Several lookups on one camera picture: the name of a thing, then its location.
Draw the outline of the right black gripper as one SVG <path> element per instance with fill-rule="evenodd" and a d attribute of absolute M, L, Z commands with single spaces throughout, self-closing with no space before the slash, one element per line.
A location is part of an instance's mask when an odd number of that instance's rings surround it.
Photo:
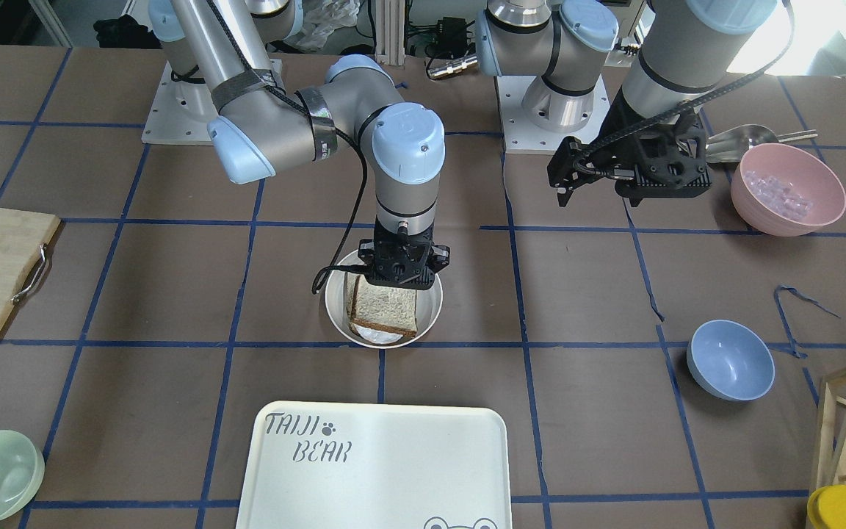
<path fill-rule="evenodd" d="M 359 242 L 358 258 L 362 275 L 372 285 L 426 291 L 449 266 L 450 247 L 434 244 L 429 231 L 403 242 L 395 234 L 376 232 Z"/>

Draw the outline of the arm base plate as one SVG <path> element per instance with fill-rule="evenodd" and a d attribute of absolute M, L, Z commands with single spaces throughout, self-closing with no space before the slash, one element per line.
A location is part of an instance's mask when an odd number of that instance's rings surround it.
<path fill-rule="evenodd" d="M 151 145 L 211 146 L 209 121 L 217 117 L 211 94 L 197 64 L 178 58 L 165 64 L 142 141 Z"/>
<path fill-rule="evenodd" d="M 532 75 L 498 76 L 496 88 L 505 148 L 511 154 L 553 154 L 568 135 L 590 144 L 610 107 L 602 77 L 591 93 L 573 99 L 552 93 Z"/>

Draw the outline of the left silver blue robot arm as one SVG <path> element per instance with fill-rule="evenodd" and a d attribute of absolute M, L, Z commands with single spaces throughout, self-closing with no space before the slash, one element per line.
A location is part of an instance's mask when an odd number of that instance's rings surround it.
<path fill-rule="evenodd" d="M 651 1 L 654 22 L 592 140 L 594 90 L 620 40 L 620 21 L 598 1 L 490 1 L 474 21 L 477 64 L 487 75 L 527 75 L 521 100 L 532 123 L 562 135 L 547 180 L 566 206 L 580 187 L 612 180 L 615 193 L 688 200 L 712 186 L 702 105 L 762 75 L 723 84 L 726 68 L 772 16 L 776 1 Z"/>

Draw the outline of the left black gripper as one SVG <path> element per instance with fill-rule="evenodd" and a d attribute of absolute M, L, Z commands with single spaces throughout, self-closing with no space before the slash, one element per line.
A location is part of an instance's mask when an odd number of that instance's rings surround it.
<path fill-rule="evenodd" d="M 547 180 L 567 207 L 580 187 L 614 181 L 615 194 L 632 206 L 654 198 L 687 200 L 709 191 L 707 134 L 695 105 L 679 114 L 644 118 L 626 103 L 614 103 L 590 145 L 568 135 L 548 163 Z"/>

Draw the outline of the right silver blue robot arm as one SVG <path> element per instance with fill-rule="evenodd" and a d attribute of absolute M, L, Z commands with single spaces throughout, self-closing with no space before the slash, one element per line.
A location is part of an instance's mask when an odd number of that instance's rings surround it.
<path fill-rule="evenodd" d="M 209 138 L 229 180 L 271 178 L 352 148 L 375 174 L 373 237 L 349 267 L 376 286 L 429 290 L 450 262 L 433 241 L 446 157 L 438 115 L 404 101 L 375 60 L 339 58 L 325 83 L 289 93 L 267 53 L 296 34 L 299 1 L 151 1 L 151 28 L 178 82 L 207 87 Z"/>

